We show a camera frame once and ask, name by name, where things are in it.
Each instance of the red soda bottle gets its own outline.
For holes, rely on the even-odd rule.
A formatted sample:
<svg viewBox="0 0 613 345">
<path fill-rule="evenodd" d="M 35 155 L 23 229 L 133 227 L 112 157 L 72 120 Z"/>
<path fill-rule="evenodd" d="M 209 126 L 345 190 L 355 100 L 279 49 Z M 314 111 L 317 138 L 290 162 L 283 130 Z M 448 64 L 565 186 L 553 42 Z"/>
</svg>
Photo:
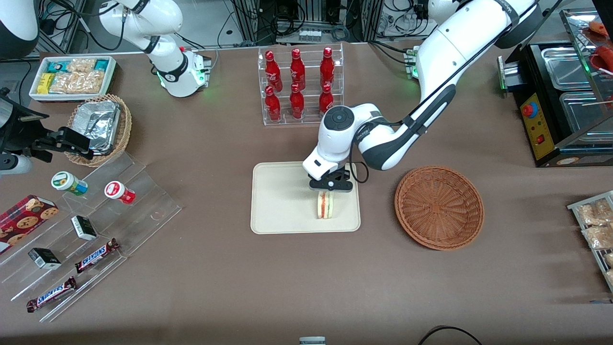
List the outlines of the red soda bottle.
<svg viewBox="0 0 613 345">
<path fill-rule="evenodd" d="M 319 116 L 324 116 L 328 109 L 332 107 L 332 103 L 334 103 L 334 96 L 330 92 L 332 86 L 329 83 L 325 83 L 322 89 L 324 92 L 319 96 Z"/>
<path fill-rule="evenodd" d="M 271 51 L 264 53 L 266 57 L 266 79 L 268 84 L 274 88 L 275 92 L 283 90 L 283 82 L 281 81 L 281 69 L 275 61 L 275 54 Z"/>
<path fill-rule="evenodd" d="M 297 83 L 292 84 L 292 95 L 289 96 L 289 101 L 292 103 L 292 116 L 296 120 L 300 120 L 304 116 L 305 98 L 300 92 L 300 86 Z"/>
<path fill-rule="evenodd" d="M 323 88 L 326 83 L 334 83 L 334 60 L 332 60 L 332 48 L 324 48 L 324 58 L 319 65 L 320 83 Z"/>
<path fill-rule="evenodd" d="M 292 72 L 292 83 L 297 83 L 301 90 L 307 85 L 305 63 L 300 58 L 300 49 L 292 49 L 292 64 L 289 67 Z"/>
<path fill-rule="evenodd" d="M 279 103 L 279 99 L 275 96 L 274 89 L 272 86 L 267 85 L 264 91 L 266 92 L 264 103 L 266 103 L 266 111 L 268 112 L 270 121 L 281 121 L 281 103 Z"/>
</svg>

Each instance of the beige tray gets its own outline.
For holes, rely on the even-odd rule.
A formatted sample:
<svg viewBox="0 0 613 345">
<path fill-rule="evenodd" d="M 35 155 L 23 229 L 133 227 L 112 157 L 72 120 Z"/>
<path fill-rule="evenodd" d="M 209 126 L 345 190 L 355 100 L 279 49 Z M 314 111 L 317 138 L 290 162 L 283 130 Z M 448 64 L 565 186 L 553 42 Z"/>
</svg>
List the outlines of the beige tray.
<svg viewBox="0 0 613 345">
<path fill-rule="evenodd" d="M 360 227 L 357 183 L 334 195 L 331 219 L 317 219 L 317 192 L 308 188 L 302 162 L 260 163 L 253 168 L 251 230 L 256 234 L 356 231 Z"/>
</svg>

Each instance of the white jar with green label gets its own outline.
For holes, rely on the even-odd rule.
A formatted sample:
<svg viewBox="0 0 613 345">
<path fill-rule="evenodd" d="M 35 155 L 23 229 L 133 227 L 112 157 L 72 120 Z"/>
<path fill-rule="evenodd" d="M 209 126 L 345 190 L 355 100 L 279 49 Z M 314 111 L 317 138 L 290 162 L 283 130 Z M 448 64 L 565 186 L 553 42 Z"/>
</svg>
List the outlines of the white jar with green label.
<svg viewBox="0 0 613 345">
<path fill-rule="evenodd" d="M 51 185 L 57 190 L 65 190 L 74 195 L 83 195 L 87 192 L 87 182 L 81 181 L 67 171 L 60 171 L 53 175 Z"/>
</svg>

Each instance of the bread slice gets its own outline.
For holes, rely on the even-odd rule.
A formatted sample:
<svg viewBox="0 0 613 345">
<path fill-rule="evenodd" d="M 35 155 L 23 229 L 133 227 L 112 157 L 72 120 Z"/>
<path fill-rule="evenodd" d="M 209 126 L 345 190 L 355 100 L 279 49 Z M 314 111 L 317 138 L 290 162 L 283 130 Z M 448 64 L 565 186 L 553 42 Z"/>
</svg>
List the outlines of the bread slice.
<svg viewBox="0 0 613 345">
<path fill-rule="evenodd" d="M 334 194 L 332 192 L 319 192 L 317 195 L 317 218 L 332 218 L 332 206 L 334 204 Z"/>
</svg>

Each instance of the cookie box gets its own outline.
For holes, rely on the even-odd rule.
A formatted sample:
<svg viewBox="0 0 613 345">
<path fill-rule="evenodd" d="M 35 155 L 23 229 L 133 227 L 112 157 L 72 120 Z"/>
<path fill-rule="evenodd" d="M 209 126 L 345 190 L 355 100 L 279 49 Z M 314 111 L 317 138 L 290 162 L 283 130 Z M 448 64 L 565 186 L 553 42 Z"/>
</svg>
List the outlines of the cookie box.
<svg viewBox="0 0 613 345">
<path fill-rule="evenodd" d="M 57 93 L 39 93 L 38 87 L 45 76 L 48 77 L 49 72 L 53 70 L 52 66 L 59 64 L 59 61 L 70 61 L 72 59 L 95 59 L 99 61 L 108 61 L 104 71 L 104 78 L 102 79 L 102 85 L 98 93 L 70 93 L 70 94 L 57 94 Z M 44 58 L 40 62 L 40 67 L 36 72 L 36 77 L 30 88 L 29 95 L 32 99 L 35 99 L 41 103 L 68 103 L 68 102 L 80 102 L 85 99 L 94 98 L 96 96 L 103 96 L 107 94 L 110 88 L 111 81 L 113 79 L 113 73 L 115 72 L 116 62 L 109 55 L 72 55 L 72 56 L 51 56 Z"/>
<path fill-rule="evenodd" d="M 0 254 L 19 243 L 58 211 L 56 204 L 51 201 L 28 195 L 0 214 Z"/>
</svg>

